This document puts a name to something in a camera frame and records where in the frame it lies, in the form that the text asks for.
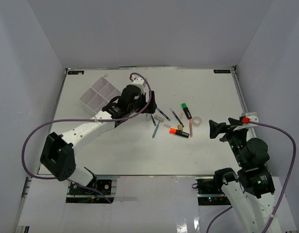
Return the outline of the green ink pen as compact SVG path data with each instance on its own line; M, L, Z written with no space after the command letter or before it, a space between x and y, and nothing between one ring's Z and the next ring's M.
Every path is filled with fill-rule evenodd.
M154 126L156 126L156 122L155 122L155 120L154 120L154 117L152 116L152 114L151 114L150 116L151 116L151 120L152 120Z

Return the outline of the clear tape roll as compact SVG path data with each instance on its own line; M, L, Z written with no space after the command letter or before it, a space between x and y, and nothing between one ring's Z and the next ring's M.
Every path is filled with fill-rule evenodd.
M198 116L192 118L192 124L195 126L199 126L202 123L202 119Z

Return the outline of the orange pen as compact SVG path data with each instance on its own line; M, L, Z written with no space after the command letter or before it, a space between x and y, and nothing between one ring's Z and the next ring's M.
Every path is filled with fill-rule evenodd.
M189 120L189 131L190 131L190 137L193 137L193 120L192 120L192 118Z

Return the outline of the white divided organizer box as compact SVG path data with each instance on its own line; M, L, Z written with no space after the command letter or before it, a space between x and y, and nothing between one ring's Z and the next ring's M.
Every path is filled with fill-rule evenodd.
M91 116L96 115L114 97L121 92L104 77L100 77L79 98L84 110Z

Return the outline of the dark blue ink pen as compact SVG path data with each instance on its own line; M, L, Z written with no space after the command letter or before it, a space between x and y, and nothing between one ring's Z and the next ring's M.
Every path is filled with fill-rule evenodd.
M170 111L172 112L172 114L174 115L174 117L176 118L176 120L179 122L179 124L180 124L182 127L184 127L182 121L180 120L180 118L178 117L178 115L175 113L175 111L174 111L171 107L170 107L169 109L170 109Z

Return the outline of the green cap black highlighter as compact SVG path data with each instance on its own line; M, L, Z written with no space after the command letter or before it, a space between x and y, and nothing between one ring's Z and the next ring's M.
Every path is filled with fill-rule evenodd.
M181 104L181 107L182 107L182 109L183 109L183 111L184 111L184 114L185 114L185 116L187 117L187 119L192 119L191 113L190 113L190 111L189 111L189 109L188 109L186 103L182 103L182 104Z

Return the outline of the orange cap black highlighter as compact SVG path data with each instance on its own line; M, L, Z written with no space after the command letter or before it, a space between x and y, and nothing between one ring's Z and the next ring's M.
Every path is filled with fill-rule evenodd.
M177 136L181 136L181 137L184 137L184 138L189 138L189 136L190 136L189 133L186 133L186 132L183 132L181 130L174 129L174 128L170 128L169 133L177 135Z

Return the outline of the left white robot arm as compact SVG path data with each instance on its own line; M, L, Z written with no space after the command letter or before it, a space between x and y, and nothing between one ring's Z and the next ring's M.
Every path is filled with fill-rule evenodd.
M123 89L121 95L113 97L84 124L62 134L52 132L47 136L40 162L55 179L74 182L85 193L93 193L97 188L97 177L89 169L77 166L75 156L94 139L128 119L155 112L154 91L145 92L145 87L149 85L146 78L133 73L130 79L131 84Z

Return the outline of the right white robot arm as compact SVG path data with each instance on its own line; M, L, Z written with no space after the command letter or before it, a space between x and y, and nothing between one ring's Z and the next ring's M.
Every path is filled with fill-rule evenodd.
M223 134L220 141L229 143L240 170L228 167L215 171L214 190L228 197L246 232L280 233L279 221L272 213L275 186L266 167L268 145L257 137L247 140L248 130L257 126L259 119L246 115L228 121L210 120L210 138Z

